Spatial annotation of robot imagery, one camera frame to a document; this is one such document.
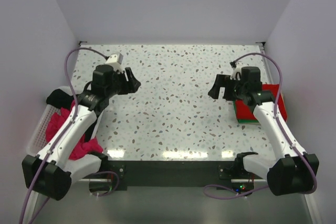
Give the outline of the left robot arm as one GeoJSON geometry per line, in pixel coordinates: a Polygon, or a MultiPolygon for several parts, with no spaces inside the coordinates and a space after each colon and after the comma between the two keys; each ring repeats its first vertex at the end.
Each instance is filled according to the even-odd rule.
{"type": "Polygon", "coordinates": [[[115,95],[138,91],[141,83],[131,68],[118,70],[111,64],[96,66],[92,81],[80,94],[73,96],[75,105],[55,136],[35,156],[22,161],[26,187],[54,200],[61,200],[72,184],[93,174],[103,178],[109,165],[97,155],[89,154],[74,171],[66,171],[69,156],[86,130],[94,124],[115,95]]]}

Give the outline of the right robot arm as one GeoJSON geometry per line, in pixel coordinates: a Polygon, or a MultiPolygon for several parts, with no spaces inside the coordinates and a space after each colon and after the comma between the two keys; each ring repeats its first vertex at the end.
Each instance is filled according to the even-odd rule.
{"type": "Polygon", "coordinates": [[[307,153],[291,133],[275,96],[263,89],[260,76],[257,67],[242,67],[233,76],[217,74],[208,92],[218,99],[223,88],[225,100],[242,101],[265,130],[275,155],[275,160],[267,160],[256,152],[239,153],[228,171],[239,178],[251,173],[263,178],[276,196],[310,194],[317,188],[319,160],[316,154],[307,153]]]}

